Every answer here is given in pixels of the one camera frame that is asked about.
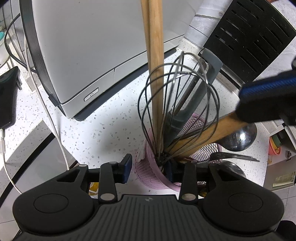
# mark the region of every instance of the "metal spoon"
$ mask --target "metal spoon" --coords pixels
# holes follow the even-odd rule
[[[252,145],[256,136],[257,127],[252,123],[216,141],[216,143],[229,151],[243,151]]]

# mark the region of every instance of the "black robotic base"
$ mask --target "black robotic base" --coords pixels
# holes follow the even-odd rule
[[[196,168],[169,163],[182,178],[174,195],[123,195],[115,183],[126,183],[132,166],[127,154],[100,169],[80,165],[20,195],[13,215],[21,240],[282,240],[277,228],[284,206],[265,188],[218,164]],[[90,182],[100,183],[98,200],[88,195]],[[207,195],[198,199],[197,181]]]

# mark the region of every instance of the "whisk wire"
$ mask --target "whisk wire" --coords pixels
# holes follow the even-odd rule
[[[191,67],[188,67],[188,66],[184,65],[184,57],[186,55],[190,55],[190,56],[194,57],[194,59],[197,61],[197,63],[195,64],[193,69]],[[196,71],[195,68],[196,68],[196,66],[198,64],[199,64],[200,67],[199,67],[199,70]],[[161,76],[159,76],[159,77],[157,77],[155,79],[152,79],[152,80],[150,79],[151,74],[153,74],[153,72],[155,72],[158,68],[169,66],[169,65],[171,66],[171,68],[170,68],[170,71],[168,73],[165,73],[165,74],[163,74],[163,75],[161,75]],[[187,75],[188,75],[188,78],[187,78],[185,84],[183,85],[182,88],[180,88],[181,78],[183,76],[187,76]],[[147,139],[148,145],[150,146],[150,148],[152,150],[154,150],[153,153],[154,153],[155,159],[160,158],[160,154],[163,152],[163,150],[162,150],[161,144],[159,146],[155,147],[155,148],[154,148],[154,145],[153,145],[153,143],[156,143],[156,139],[155,139],[155,130],[153,130],[153,125],[152,125],[153,120],[151,119],[149,104],[152,102],[153,98],[160,91],[162,91],[163,88],[165,88],[164,103],[163,103],[163,117],[162,117],[161,129],[160,129],[160,135],[159,135],[159,138],[162,138],[163,135],[164,135],[164,129],[165,129],[164,125],[165,125],[165,123],[167,121],[166,118],[168,116],[168,113],[169,112],[171,113],[171,117],[170,117],[170,120],[169,120],[169,126],[171,127],[172,120],[173,120],[173,117],[174,117],[174,112],[176,110],[176,102],[177,102],[178,98],[180,97],[182,91],[184,90],[186,84],[188,83],[189,79],[192,76],[193,76],[193,78],[194,77],[196,77],[196,78],[199,77],[201,79],[201,81],[203,82],[201,84],[204,84],[205,87],[206,87],[206,94],[207,94],[206,106],[205,106],[205,108],[203,109],[203,111],[200,114],[200,117],[203,114],[205,115],[205,121],[204,121],[204,124],[202,125],[200,131],[198,131],[192,138],[188,139],[188,141],[185,142],[185,144],[183,144],[181,148],[179,148],[178,150],[175,150],[173,153],[171,153],[171,151],[175,147],[176,143],[178,143],[178,141],[181,140],[185,134],[187,134],[188,132],[190,132],[192,130],[192,127],[196,124],[196,122],[199,120],[199,118],[197,118],[197,120],[195,120],[194,123],[191,124],[186,131],[184,131],[182,134],[179,134],[177,136],[178,139],[176,138],[175,139],[176,141],[174,140],[171,143],[171,145],[168,147],[168,151],[170,152],[170,154],[166,157],[165,161],[169,160],[170,158],[176,157],[177,155],[185,153],[185,152],[189,151],[190,149],[195,148],[198,145],[201,145],[202,143],[208,141],[211,138],[211,136],[214,134],[214,132],[215,132],[215,130],[217,128],[218,124],[217,124],[217,121],[215,121],[215,120],[219,119],[219,109],[220,109],[220,100],[219,100],[218,93],[217,93],[216,89],[213,87],[213,85],[209,84],[209,82],[207,80],[207,75],[205,74],[205,67],[204,67],[202,61],[192,53],[181,52],[180,56],[177,57],[176,60],[173,63],[164,63],[162,65],[159,65],[158,67],[156,67],[155,69],[153,69],[151,71],[151,73],[149,74],[149,76],[148,76],[148,78],[146,80],[146,85],[143,88],[143,90],[141,91],[141,93],[139,95],[139,99],[138,99],[138,114],[139,114],[139,117],[141,119],[141,126],[142,126],[142,129],[143,129],[144,135],[145,135],[145,137]],[[147,97],[147,88],[154,81],[157,81],[158,79],[164,78],[164,77],[167,77],[166,83],[164,83],[153,95],[151,95],[150,98],[148,98]],[[176,95],[173,97],[173,92],[174,92],[174,89],[175,89],[177,79],[178,79],[178,81],[177,81],[178,86],[176,88],[177,89],[176,90]],[[143,108],[143,112],[141,113],[141,111],[140,111],[140,100],[141,100],[142,95],[143,95],[144,92],[145,92],[146,105]],[[215,107],[216,107],[216,115],[214,117],[214,121],[209,125],[208,124],[208,118],[209,118],[211,96],[213,96],[213,99],[214,99],[214,103],[215,103]],[[174,100],[173,100],[173,103],[172,103],[172,108],[169,109],[170,104],[171,104],[171,100],[173,98],[174,98]],[[152,138],[149,137],[148,130],[147,130],[147,128],[145,126],[145,123],[144,123],[144,117],[145,117],[146,114],[148,114],[148,117],[149,117],[149,124],[150,124],[150,128],[151,128],[151,131],[152,131],[152,136],[153,136]],[[214,127],[214,130],[211,133],[211,135],[208,137],[208,139],[197,144],[197,140],[201,136],[202,132],[204,130],[208,129],[213,124],[215,125],[215,127]]]

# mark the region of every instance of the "charging cable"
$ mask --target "charging cable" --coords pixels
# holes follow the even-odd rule
[[[5,163],[5,140],[4,140],[4,130],[0,129],[0,154],[2,156],[2,161],[3,161],[3,167],[5,170],[5,173],[9,179],[9,181],[11,182],[11,184],[14,186],[14,188],[20,193],[22,194],[22,192],[17,188],[17,186],[15,185],[15,183],[13,182],[13,180],[11,179],[7,169],[6,169],[6,163]]]
[[[56,137],[56,139],[57,139],[57,141],[59,143],[59,146],[61,148],[61,151],[63,153],[64,159],[65,159],[65,162],[66,162],[66,166],[67,166],[67,170],[69,170],[69,163],[68,163],[68,160],[67,160],[67,157],[66,157],[66,153],[65,153],[64,147],[62,145],[61,139],[60,139],[60,137],[59,137],[59,135],[57,133],[57,130],[56,130],[55,126],[54,126],[54,122],[52,121],[52,118],[51,118],[51,116],[50,116],[50,114],[48,112],[48,109],[47,109],[47,107],[46,107],[46,105],[45,105],[45,103],[44,103],[44,101],[42,99],[42,96],[41,96],[40,91],[39,91],[39,89],[38,89],[38,87],[36,85],[35,79],[33,77],[33,74],[31,72],[31,69],[30,69],[30,64],[29,64],[29,59],[28,59],[28,44],[27,44],[26,36],[24,37],[24,48],[25,48],[25,50],[24,50],[24,52],[25,52],[25,61],[26,61],[26,64],[27,64],[29,75],[30,75],[30,77],[32,79],[32,82],[33,82],[33,85],[35,87],[36,93],[37,93],[37,95],[38,95],[38,97],[39,97],[39,99],[41,101],[41,104],[42,104],[42,106],[43,106],[43,108],[45,110],[45,113],[46,113],[46,115],[47,115],[47,117],[49,119],[49,122],[52,125],[52,129],[54,131],[54,135],[55,135],[55,137]]]

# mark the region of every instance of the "white speckled countertop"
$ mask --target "white speckled countertop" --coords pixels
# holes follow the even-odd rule
[[[179,53],[173,54],[166,61],[173,61]],[[186,62],[187,65],[195,65],[191,59]],[[139,146],[144,140],[141,122],[137,113],[137,100],[147,76],[148,72],[139,76],[82,122],[67,119],[58,108],[53,106],[45,91],[41,89],[41,94],[57,131],[60,133],[64,147],[79,163],[88,164],[90,168],[97,168],[105,162],[119,162],[127,153],[135,157]],[[238,97],[232,93],[231,88],[228,89],[224,85],[227,84],[227,80],[224,80],[223,77],[219,79],[214,81],[214,86],[220,97],[220,116],[222,116],[235,109]],[[51,129],[37,95],[31,94],[26,85],[23,85],[22,91],[18,91],[16,113],[16,123],[6,130],[5,137],[7,166],[12,175],[26,160],[30,151],[33,152],[36,146],[49,134],[49,130],[43,121]],[[214,115],[214,110],[210,111],[210,115]],[[257,128],[258,134],[255,142],[250,148],[241,153],[253,156],[260,162],[238,159],[232,159],[232,161],[241,167],[248,179],[263,185],[267,165],[268,133],[260,123],[257,124]],[[34,133],[34,135],[27,138],[30,133]],[[22,154],[19,146],[23,146],[22,148],[27,154]],[[19,155],[23,155],[23,157],[17,159],[13,155],[15,150],[18,150]],[[0,194],[7,183],[7,177],[4,171],[1,170]],[[131,172],[128,185],[117,185],[117,188],[119,193],[176,194],[172,190],[150,190],[137,179],[134,169]]]

